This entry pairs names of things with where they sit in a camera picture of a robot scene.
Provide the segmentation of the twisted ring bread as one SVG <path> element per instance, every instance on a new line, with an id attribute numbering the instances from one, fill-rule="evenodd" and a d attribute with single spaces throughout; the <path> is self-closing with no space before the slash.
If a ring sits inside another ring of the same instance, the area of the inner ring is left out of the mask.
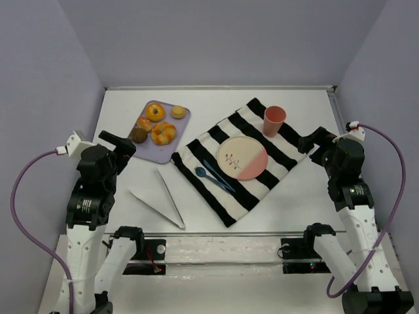
<path id="1" fill-rule="evenodd" d="M 169 122 L 159 122 L 151 130 L 151 138 L 154 144 L 159 146 L 170 144 L 176 136 L 176 127 Z"/>

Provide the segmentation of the metal tongs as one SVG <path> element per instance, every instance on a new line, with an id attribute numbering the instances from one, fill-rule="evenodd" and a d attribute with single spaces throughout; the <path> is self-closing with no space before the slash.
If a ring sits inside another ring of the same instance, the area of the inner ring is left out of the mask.
<path id="1" fill-rule="evenodd" d="M 157 215 L 163 218 L 166 222 L 177 228 L 178 230 L 185 231 L 186 224 L 183 220 L 183 217 L 178 209 L 178 206 L 175 203 L 175 200 L 170 192 L 168 184 L 166 183 L 164 176 L 162 175 L 160 169 L 155 167 L 153 171 L 155 174 L 160 188 L 153 187 L 153 191 L 143 191 L 140 187 L 130 186 L 128 188 L 129 192 L 133 197 L 140 201 L 143 205 L 147 206 L 150 210 L 154 211 Z M 167 215 L 168 211 L 163 210 L 162 201 L 166 201 L 170 210 L 176 215 L 176 219 L 169 217 Z"/>

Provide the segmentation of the small yellow muffin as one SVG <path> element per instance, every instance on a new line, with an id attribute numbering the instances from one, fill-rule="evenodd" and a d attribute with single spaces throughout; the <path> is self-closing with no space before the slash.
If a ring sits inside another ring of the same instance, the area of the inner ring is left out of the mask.
<path id="1" fill-rule="evenodd" d="M 172 107 L 171 116 L 175 119 L 182 119 L 187 114 L 186 108 L 176 105 Z"/>

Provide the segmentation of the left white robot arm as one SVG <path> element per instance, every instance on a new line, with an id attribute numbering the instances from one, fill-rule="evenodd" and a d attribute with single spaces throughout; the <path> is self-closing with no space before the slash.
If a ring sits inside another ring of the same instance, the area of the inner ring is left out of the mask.
<path id="1" fill-rule="evenodd" d="M 117 177 L 136 152 L 128 138 L 107 131 L 102 131 L 99 138 L 114 145 L 114 149 L 85 141 L 77 131 L 65 145 L 68 155 L 79 159 L 80 177 L 67 204 L 65 275 L 54 313 L 111 313 L 115 285 L 131 258 L 144 250 L 143 230 L 121 226 L 114 233 L 103 264 L 98 264 L 115 203 Z"/>

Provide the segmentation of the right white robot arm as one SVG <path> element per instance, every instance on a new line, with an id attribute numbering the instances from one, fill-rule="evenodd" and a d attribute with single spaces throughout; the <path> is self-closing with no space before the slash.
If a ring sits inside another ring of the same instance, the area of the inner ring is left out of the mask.
<path id="1" fill-rule="evenodd" d="M 348 132 L 336 136 L 323 127 L 301 137 L 298 151 L 324 168 L 328 194 L 343 223 L 351 249 L 339 244 L 333 228 L 315 223 L 304 231 L 306 248 L 325 262 L 332 281 L 343 287 L 329 298 L 340 298 L 345 313 L 408 313 L 414 306 L 412 293 L 404 291 L 394 277 L 381 242 L 388 227 L 378 230 L 374 200 L 361 177 L 365 160 L 363 126 L 349 124 Z"/>

